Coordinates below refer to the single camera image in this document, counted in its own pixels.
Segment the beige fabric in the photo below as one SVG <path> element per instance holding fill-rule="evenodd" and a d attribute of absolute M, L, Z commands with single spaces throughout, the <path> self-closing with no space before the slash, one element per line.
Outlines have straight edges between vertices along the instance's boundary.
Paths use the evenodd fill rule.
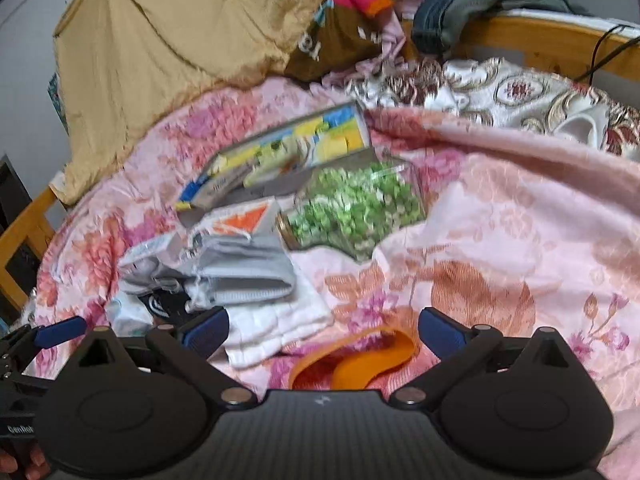
<path fill-rule="evenodd" d="M 54 32 L 77 201 L 159 118 L 203 91 L 281 73 L 314 0 L 73 0 Z"/>

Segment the metal screw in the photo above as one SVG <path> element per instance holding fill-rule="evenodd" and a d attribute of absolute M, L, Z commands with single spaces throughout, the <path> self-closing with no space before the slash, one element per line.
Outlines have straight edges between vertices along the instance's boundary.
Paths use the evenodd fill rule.
<path fill-rule="evenodd" d="M 427 394 L 420 388 L 407 386 L 396 391 L 396 399 L 403 404 L 418 404 L 427 398 Z"/>
<path fill-rule="evenodd" d="M 253 394 L 246 388 L 227 388 L 224 392 L 222 392 L 220 397 L 227 404 L 238 405 L 249 402 L 253 397 Z"/>

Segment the pink blanket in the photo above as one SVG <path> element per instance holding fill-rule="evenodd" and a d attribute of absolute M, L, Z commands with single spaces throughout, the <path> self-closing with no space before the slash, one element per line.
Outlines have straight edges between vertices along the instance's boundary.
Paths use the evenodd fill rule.
<path fill-rule="evenodd" d="M 36 322 L 79 314 L 90 326 L 106 324 L 103 306 L 117 287 L 118 258 L 178 227 L 172 203 L 216 150 L 328 104 L 322 92 L 272 78 L 248 92 L 207 93 L 157 124 L 52 241 L 38 274 Z M 417 108 L 374 110 L 369 121 L 376 145 L 418 167 L 428 220 L 389 237 L 366 264 L 327 248 L 294 254 L 336 323 L 250 370 L 213 364 L 257 392 L 283 387 L 296 360 L 322 341 L 390 318 L 411 325 L 433 305 L 464 324 L 487 322 L 507 335 L 553 325 L 613 410 L 638 404 L 640 165 Z M 55 376 L 73 348 L 72 342 L 41 352 L 37 373 Z M 388 394 L 434 362 L 422 348 L 372 386 Z M 308 380 L 326 386 L 321 371 Z M 638 445 L 640 438 L 623 439 L 603 472 L 632 478 L 622 471 L 632 474 Z M 622 460 L 630 466 L 623 469 Z"/>

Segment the blue pad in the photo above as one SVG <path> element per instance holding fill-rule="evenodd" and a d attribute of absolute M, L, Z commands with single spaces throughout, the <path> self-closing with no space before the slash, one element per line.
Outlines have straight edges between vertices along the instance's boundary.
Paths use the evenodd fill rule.
<path fill-rule="evenodd" d="M 182 346 L 190 348 L 203 359 L 209 359 L 228 335 L 229 314 L 223 309 L 185 332 Z"/>
<path fill-rule="evenodd" d="M 424 309 L 418 318 L 421 341 L 440 359 L 455 354 L 466 345 L 465 333 Z"/>
<path fill-rule="evenodd" d="M 41 326 L 33 340 L 40 348 L 53 348 L 65 341 L 71 341 L 86 332 L 86 321 L 80 316 L 70 317 L 54 325 Z"/>

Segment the wooden bed frame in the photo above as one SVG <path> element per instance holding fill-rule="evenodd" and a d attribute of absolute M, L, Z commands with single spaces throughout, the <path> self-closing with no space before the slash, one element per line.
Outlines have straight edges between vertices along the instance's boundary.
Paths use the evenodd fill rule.
<path fill-rule="evenodd" d="M 402 26 L 410 32 L 410 22 L 403 22 Z M 569 23 L 498 16 L 469 23 L 454 53 L 457 57 L 472 57 L 473 46 L 517 50 L 524 53 L 526 66 L 575 78 L 588 70 L 594 46 L 602 34 L 601 30 Z M 602 42 L 596 62 L 627 41 L 628 38 L 617 34 L 609 36 Z M 603 70 L 640 82 L 640 46 L 625 50 Z M 0 237 L 0 292 L 18 310 L 27 301 L 27 295 L 5 266 L 24 242 L 42 259 L 54 235 L 44 213 L 55 201 L 56 196 L 47 187 Z"/>

